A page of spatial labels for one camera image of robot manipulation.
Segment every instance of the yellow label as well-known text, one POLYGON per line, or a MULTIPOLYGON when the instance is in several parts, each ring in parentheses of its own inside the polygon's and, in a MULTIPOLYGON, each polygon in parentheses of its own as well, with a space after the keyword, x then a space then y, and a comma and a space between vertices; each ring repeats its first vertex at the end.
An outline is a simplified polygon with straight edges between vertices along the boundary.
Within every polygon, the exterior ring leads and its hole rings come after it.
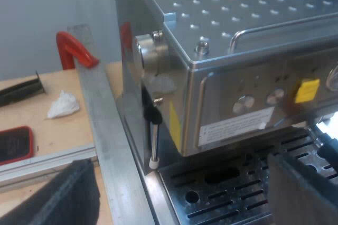
POLYGON ((173 102, 170 101, 170 135, 177 149, 181 148, 181 123, 173 102))
POLYGON ((320 79, 312 81, 303 81, 300 88, 297 91, 295 103, 298 104, 300 102, 312 101, 317 94, 319 85, 320 79))

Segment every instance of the red phone case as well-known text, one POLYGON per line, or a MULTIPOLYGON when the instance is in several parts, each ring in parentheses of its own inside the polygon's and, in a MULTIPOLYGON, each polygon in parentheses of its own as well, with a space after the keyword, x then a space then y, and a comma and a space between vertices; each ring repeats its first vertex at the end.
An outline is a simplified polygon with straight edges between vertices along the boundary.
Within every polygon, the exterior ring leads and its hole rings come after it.
POLYGON ((29 133, 29 152, 28 152, 28 154, 26 154, 22 157, 15 158, 15 159, 2 161, 2 162, 0 162, 0 165, 4 165, 4 164, 8 164, 8 163, 14 163, 14 162, 21 161, 21 160, 24 160, 24 159, 27 159, 27 158, 30 158, 30 157, 33 156, 33 132, 32 132, 30 127, 28 127, 28 126, 15 127, 15 128, 12 128, 12 129, 1 131, 0 134, 8 133, 8 132, 14 132, 14 131, 19 130, 19 129, 27 129, 28 130, 28 133, 29 133))

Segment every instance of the drip tray grille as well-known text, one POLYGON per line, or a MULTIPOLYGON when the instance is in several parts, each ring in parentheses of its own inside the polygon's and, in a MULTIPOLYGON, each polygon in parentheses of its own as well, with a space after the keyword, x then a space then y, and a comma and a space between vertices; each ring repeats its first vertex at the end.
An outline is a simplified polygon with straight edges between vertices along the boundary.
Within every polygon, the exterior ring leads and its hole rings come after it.
POLYGON ((338 184, 338 174, 317 155, 303 131, 264 140, 265 145, 237 149, 221 157, 193 160, 160 170, 182 225, 270 224, 267 155, 288 152, 338 184))

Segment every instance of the warning label sticker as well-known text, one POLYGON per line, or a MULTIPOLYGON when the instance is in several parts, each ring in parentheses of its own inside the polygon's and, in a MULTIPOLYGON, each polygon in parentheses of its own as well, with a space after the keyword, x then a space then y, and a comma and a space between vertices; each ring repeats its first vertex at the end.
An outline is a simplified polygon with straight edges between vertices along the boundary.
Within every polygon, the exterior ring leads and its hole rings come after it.
POLYGON ((265 129, 271 119, 274 109, 274 107, 270 107, 202 126, 200 129, 199 146, 250 131, 265 129))

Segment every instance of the espresso machine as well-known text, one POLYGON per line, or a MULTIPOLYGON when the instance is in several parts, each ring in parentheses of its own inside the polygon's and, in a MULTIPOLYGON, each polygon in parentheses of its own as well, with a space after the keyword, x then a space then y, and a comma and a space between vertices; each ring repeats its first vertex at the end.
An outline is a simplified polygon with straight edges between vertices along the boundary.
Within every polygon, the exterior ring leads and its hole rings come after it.
POLYGON ((120 114, 158 224, 272 224, 274 157, 338 184, 317 127, 338 110, 338 0, 117 9, 120 114))

